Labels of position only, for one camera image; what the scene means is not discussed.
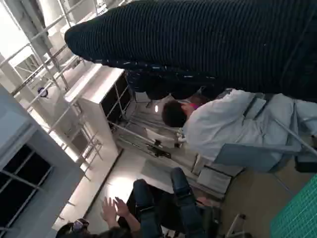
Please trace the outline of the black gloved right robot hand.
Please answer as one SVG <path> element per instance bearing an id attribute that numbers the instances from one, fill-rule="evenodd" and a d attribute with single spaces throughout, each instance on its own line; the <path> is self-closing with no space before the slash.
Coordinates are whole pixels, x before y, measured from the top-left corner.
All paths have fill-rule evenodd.
<path id="1" fill-rule="evenodd" d="M 93 63 L 317 100 L 314 0 L 136 0 L 74 25 L 64 40 Z"/>

